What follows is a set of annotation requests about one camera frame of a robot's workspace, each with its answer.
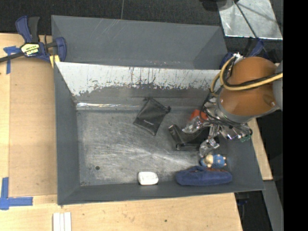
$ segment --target red object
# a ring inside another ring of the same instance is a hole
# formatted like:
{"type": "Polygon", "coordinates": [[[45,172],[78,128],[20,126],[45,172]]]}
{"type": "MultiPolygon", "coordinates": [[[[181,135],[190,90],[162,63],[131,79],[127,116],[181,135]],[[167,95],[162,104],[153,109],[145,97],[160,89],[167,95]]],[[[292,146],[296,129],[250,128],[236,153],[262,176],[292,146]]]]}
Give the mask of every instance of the red object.
{"type": "Polygon", "coordinates": [[[201,116],[201,118],[203,119],[203,120],[207,120],[208,119],[208,116],[206,115],[206,113],[204,113],[204,112],[200,112],[200,110],[197,110],[197,109],[195,109],[193,112],[192,112],[192,114],[191,114],[191,117],[189,118],[189,120],[191,121],[192,119],[194,119],[196,116],[201,116]]]}

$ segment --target floor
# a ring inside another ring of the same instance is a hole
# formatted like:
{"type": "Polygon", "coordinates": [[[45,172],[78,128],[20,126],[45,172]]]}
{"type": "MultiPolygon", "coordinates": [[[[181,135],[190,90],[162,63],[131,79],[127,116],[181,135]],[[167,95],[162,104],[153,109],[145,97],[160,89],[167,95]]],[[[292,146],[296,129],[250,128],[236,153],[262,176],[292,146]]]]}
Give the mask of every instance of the floor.
{"type": "MultiPolygon", "coordinates": [[[[283,0],[270,2],[283,35],[283,0]]],[[[53,14],[221,26],[214,0],[0,0],[0,8],[0,32],[11,33],[16,32],[14,23],[23,15],[40,17],[38,33],[41,35],[51,34],[53,14]]],[[[254,45],[251,38],[225,37],[225,43],[229,52],[243,55],[254,45]]],[[[270,58],[280,62],[283,42],[266,39],[264,43],[270,58]]],[[[258,124],[283,205],[282,112],[259,118],[258,124]]],[[[261,192],[237,196],[244,231],[272,230],[261,192]]]]}

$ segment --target black plastic bag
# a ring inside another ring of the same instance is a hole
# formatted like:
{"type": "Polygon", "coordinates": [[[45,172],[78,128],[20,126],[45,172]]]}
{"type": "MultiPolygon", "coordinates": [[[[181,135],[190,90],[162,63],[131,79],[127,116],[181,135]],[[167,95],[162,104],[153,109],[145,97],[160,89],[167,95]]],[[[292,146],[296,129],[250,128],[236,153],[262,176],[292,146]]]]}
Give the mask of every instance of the black plastic bag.
{"type": "Polygon", "coordinates": [[[165,115],[170,110],[170,107],[166,108],[154,98],[149,98],[148,102],[137,115],[134,125],[146,129],[155,136],[165,115]]]}

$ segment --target white strip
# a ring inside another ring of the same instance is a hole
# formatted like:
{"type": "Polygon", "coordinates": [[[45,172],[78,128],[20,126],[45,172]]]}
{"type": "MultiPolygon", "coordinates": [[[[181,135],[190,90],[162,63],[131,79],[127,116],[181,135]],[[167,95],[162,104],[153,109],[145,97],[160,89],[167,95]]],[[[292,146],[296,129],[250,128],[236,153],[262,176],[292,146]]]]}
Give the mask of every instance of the white strip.
{"type": "Polygon", "coordinates": [[[61,231],[60,227],[60,213],[54,213],[52,216],[52,230],[61,231]]]}
{"type": "Polygon", "coordinates": [[[71,213],[56,212],[52,216],[52,230],[53,231],[72,231],[71,213]]]}
{"type": "Polygon", "coordinates": [[[72,218],[70,212],[64,213],[64,231],[72,231],[72,218]]]}
{"type": "Polygon", "coordinates": [[[163,89],[208,89],[219,70],[124,67],[56,63],[73,95],[112,87],[139,88],[151,84],[163,89]]]}

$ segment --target wooden table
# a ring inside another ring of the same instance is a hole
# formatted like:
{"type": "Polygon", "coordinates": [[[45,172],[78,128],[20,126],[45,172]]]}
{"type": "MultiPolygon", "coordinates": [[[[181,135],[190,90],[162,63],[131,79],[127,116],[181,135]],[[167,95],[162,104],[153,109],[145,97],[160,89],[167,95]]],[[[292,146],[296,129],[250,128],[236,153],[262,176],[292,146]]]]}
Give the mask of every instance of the wooden table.
{"type": "MultiPolygon", "coordinates": [[[[23,43],[0,34],[0,57],[23,43]]],[[[55,212],[71,212],[73,231],[243,230],[233,193],[58,206],[52,67],[25,57],[11,64],[9,75],[0,64],[0,178],[9,177],[10,197],[34,198],[33,206],[0,211],[2,231],[51,231],[55,212]]],[[[272,180],[256,120],[249,125],[262,178],[272,180]]]]}

